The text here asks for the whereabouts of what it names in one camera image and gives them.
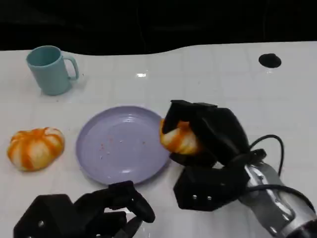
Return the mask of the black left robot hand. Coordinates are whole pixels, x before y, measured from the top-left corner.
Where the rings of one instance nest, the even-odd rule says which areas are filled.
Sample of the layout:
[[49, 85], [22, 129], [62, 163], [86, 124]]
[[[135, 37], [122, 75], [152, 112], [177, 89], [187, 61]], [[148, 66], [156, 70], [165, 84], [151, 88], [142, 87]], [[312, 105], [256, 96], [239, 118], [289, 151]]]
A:
[[82, 238], [132, 238], [143, 222], [156, 216], [132, 181], [86, 193], [74, 203], [82, 222]]

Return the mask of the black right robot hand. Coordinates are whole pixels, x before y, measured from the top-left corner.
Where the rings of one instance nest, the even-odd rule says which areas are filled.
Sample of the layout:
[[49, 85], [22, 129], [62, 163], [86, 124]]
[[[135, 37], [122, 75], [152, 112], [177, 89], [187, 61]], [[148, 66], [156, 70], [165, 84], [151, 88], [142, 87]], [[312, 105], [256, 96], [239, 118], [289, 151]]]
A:
[[172, 100], [160, 124], [160, 142], [184, 166], [229, 165], [250, 152], [240, 122], [228, 108]]

